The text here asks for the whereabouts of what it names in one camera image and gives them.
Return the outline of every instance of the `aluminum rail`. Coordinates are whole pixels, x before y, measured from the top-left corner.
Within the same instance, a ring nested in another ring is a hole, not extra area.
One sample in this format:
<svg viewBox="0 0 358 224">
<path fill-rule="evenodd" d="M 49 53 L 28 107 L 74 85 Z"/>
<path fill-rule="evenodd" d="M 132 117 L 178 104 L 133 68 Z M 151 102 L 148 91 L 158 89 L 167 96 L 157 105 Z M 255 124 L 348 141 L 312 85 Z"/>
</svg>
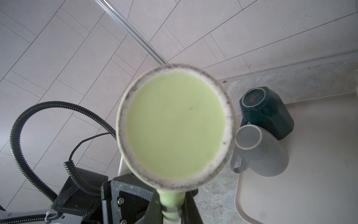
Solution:
<svg viewBox="0 0 358 224">
<path fill-rule="evenodd" d="M 127 21 L 127 19 L 117 11 L 108 0 L 95 0 L 108 13 L 116 23 L 118 23 L 145 52 L 149 54 L 159 64 L 168 62 L 150 45 L 150 43 Z"/>
</svg>

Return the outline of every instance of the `white sink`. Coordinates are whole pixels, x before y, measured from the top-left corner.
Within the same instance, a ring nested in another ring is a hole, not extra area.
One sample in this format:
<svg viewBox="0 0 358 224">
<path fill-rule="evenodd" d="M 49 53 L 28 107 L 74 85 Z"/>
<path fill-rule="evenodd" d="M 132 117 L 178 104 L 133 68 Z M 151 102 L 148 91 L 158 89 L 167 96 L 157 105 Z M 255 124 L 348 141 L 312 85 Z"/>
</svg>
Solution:
<svg viewBox="0 0 358 224">
<path fill-rule="evenodd" d="M 247 223 L 358 222 L 358 103 L 346 94 L 287 104 L 295 121 L 280 140 L 287 169 L 239 175 L 235 206 Z"/>
</svg>

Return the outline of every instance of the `cup rim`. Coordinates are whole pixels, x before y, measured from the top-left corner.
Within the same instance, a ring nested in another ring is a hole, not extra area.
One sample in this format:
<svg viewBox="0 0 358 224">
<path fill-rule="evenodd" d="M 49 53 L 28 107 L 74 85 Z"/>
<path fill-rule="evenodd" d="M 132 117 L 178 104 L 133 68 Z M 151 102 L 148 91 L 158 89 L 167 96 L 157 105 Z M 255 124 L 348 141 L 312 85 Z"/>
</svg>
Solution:
<svg viewBox="0 0 358 224">
<path fill-rule="evenodd" d="M 238 133 L 241 129 L 245 128 L 245 127 L 254 127 L 254 128 L 256 128 L 256 129 L 259 131 L 259 133 L 260 133 L 260 139 L 257 141 L 257 143 L 256 143 L 255 145 L 251 146 L 251 147 L 248 147 L 248 148 L 245 148 L 245 147 L 240 146 L 240 145 L 237 143 L 237 141 L 236 141 L 236 135 L 237 135 L 237 133 Z M 235 141 L 235 145 L 236 145 L 238 148 L 243 149 L 243 150 L 250 150 L 250 149 L 256 148 L 256 147 L 261 143 L 261 141 L 262 141 L 262 130 L 261 130 L 260 127 L 257 126 L 257 125 L 254 125 L 254 124 L 246 124 L 246 125 L 241 126 L 241 127 L 237 130 L 237 132 L 235 133 L 234 139 L 235 139 L 235 140 L 234 140 L 234 141 Z"/>
<path fill-rule="evenodd" d="M 125 133 L 127 112 L 131 100 L 135 96 L 136 91 L 152 78 L 173 71 L 186 72 L 187 74 L 193 75 L 204 81 L 218 97 L 223 107 L 225 119 L 222 143 L 220 144 L 219 150 L 215 155 L 214 159 L 209 164 L 207 164 L 201 172 L 181 179 L 164 178 L 155 175 L 154 173 L 146 169 L 144 166 L 142 166 L 131 151 Z M 202 71 L 201 69 L 190 65 L 165 64 L 143 73 L 128 87 L 128 90 L 125 92 L 120 102 L 119 109 L 117 112 L 116 136 L 119 150 L 125 162 L 127 163 L 130 170 L 140 180 L 157 189 L 188 191 L 194 190 L 199 186 L 207 183 L 225 167 L 225 164 L 229 160 L 229 157 L 233 151 L 233 139 L 235 132 L 234 127 L 235 119 L 232 104 L 230 103 L 229 97 L 222 88 L 222 86 L 220 86 L 219 83 L 213 77 L 211 77 L 205 71 Z"/>
</svg>

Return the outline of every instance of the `black cable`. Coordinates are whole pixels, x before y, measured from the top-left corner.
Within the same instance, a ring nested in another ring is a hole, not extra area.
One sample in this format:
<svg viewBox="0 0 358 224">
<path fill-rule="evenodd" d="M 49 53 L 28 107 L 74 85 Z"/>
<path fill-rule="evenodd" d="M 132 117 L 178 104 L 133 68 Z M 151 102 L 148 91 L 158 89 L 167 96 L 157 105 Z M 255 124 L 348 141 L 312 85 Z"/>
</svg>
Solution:
<svg viewBox="0 0 358 224">
<path fill-rule="evenodd" d="M 90 137 L 90 138 L 87 138 L 87 139 L 81 141 L 81 142 L 74 148 L 74 150 L 72 150 L 71 155 L 69 156 L 68 161 L 71 161 L 71 160 L 72 160 L 72 156 L 73 156 L 74 152 L 80 147 L 80 145 L 81 145 L 83 142 L 86 142 L 86 141 L 88 141 L 88 140 L 97 138 L 97 137 L 102 136 L 102 135 L 105 135 L 105 134 L 116 134 L 116 132 L 106 132 L 106 133 L 98 134 L 98 135 L 92 136 L 92 137 Z"/>
<path fill-rule="evenodd" d="M 81 175 L 81 173 L 77 170 L 75 164 L 72 161 L 72 156 L 74 154 L 74 152 L 77 150 L 77 148 L 79 148 L 79 146 L 88 140 L 91 140 L 93 138 L 96 138 L 98 136 L 102 136 L 105 134 L 111 134 L 111 135 L 115 135 L 116 132 L 107 132 L 107 133 L 102 133 L 102 134 L 98 134 L 95 136 L 92 136 L 90 138 L 87 138 L 83 141 L 81 141 L 71 152 L 71 155 L 69 156 L 68 161 L 64 162 L 64 166 L 65 169 L 69 175 L 69 177 L 71 178 L 71 180 L 74 182 L 74 184 L 83 192 L 89 194 L 89 195 L 94 195 L 94 196 L 100 196 L 101 195 L 101 188 L 94 186 L 90 183 L 88 183 Z"/>
<path fill-rule="evenodd" d="M 77 112 L 80 112 L 97 123 L 99 123 L 102 127 L 104 127 L 108 132 L 111 132 L 111 135 L 116 138 L 115 130 L 102 118 L 100 118 L 97 114 L 93 113 L 92 111 L 81 107 L 76 104 L 62 102 L 62 101 L 49 101 L 49 102 L 43 102 L 36 104 L 27 110 L 25 110 L 15 121 L 13 128 L 11 129 L 10 133 L 10 146 L 11 146 L 11 153 L 14 157 L 14 160 L 20 169 L 21 173 L 28 179 L 40 192 L 42 192 L 47 198 L 51 200 L 51 202 L 54 202 L 57 198 L 57 194 L 49 188 L 30 168 L 28 163 L 26 162 L 24 155 L 21 151 L 21 145 L 20 145 L 20 135 L 22 128 L 24 127 L 26 121 L 35 113 L 47 109 L 47 108 L 66 108 L 70 110 L 74 110 Z M 100 189 L 96 186 L 93 186 L 89 184 L 81 174 L 77 171 L 76 167 L 68 164 L 69 169 L 66 167 L 67 172 L 72 172 L 72 176 L 70 174 L 70 177 L 72 181 L 75 183 L 75 185 L 85 191 L 88 194 L 91 195 L 100 195 Z M 47 217 L 47 220 L 56 220 L 62 216 L 62 213 L 53 213 L 49 214 Z M 22 217 L 14 217 L 10 219 L 2 219 L 0 220 L 0 224 L 16 224 L 16 223 L 25 223 L 25 222 L 32 222 L 32 221 L 44 221 L 46 217 L 46 214 L 38 214 L 38 215 L 28 215 L 28 216 L 22 216 Z"/>
</svg>

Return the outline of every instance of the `granite countertop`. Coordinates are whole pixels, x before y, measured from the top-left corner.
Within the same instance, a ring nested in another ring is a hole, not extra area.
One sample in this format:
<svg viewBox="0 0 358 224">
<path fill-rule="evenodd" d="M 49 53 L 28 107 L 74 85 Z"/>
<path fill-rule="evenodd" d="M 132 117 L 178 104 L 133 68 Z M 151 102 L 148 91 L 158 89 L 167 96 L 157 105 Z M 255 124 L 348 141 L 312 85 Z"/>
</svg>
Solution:
<svg viewBox="0 0 358 224">
<path fill-rule="evenodd" d="M 344 94 L 356 90 L 354 73 L 357 69 L 358 61 L 339 61 L 221 85 L 231 99 L 238 126 L 241 122 L 239 99 L 251 88 L 267 86 L 284 103 Z M 246 223 L 239 217 L 234 205 L 237 179 L 238 175 L 231 171 L 228 163 L 219 175 L 199 188 L 194 199 L 203 223 Z"/>
</svg>

